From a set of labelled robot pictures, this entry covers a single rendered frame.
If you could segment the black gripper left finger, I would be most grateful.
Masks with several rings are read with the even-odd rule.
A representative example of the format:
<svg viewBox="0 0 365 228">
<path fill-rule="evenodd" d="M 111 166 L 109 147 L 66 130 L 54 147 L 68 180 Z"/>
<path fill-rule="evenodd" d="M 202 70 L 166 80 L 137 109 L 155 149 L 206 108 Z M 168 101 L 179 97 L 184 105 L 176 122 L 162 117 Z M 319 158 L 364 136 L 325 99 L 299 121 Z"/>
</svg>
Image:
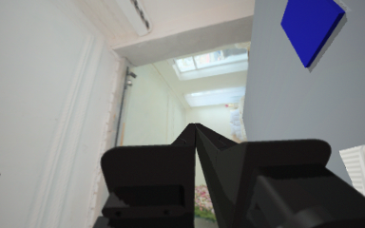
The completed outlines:
<svg viewBox="0 0 365 228">
<path fill-rule="evenodd" d="M 195 216 L 196 126 L 172 144 L 117 146 L 101 157 L 108 194 L 117 186 L 181 184 L 185 213 Z"/>
</svg>

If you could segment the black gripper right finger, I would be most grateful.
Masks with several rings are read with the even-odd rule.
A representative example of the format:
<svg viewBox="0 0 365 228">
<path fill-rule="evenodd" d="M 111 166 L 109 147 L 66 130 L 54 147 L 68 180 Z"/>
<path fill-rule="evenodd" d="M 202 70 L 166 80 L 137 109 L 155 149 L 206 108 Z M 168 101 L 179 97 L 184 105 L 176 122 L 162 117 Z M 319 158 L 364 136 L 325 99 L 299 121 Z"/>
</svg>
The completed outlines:
<svg viewBox="0 0 365 228">
<path fill-rule="evenodd" d="M 326 166 L 331 146 L 320 139 L 234 142 L 194 123 L 196 149 L 219 228 L 240 228 L 252 171 L 257 166 Z"/>
</svg>

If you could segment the dark blue flat plate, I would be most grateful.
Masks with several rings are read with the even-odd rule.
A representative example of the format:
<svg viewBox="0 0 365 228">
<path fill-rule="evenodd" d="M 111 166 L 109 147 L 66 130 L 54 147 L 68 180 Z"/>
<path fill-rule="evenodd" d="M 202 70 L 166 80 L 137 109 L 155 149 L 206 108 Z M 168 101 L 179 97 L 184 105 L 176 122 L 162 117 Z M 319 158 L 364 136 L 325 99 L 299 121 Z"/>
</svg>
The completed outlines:
<svg viewBox="0 0 365 228">
<path fill-rule="evenodd" d="M 304 67 L 310 67 L 345 11 L 334 0 L 288 0 L 280 25 Z"/>
</svg>

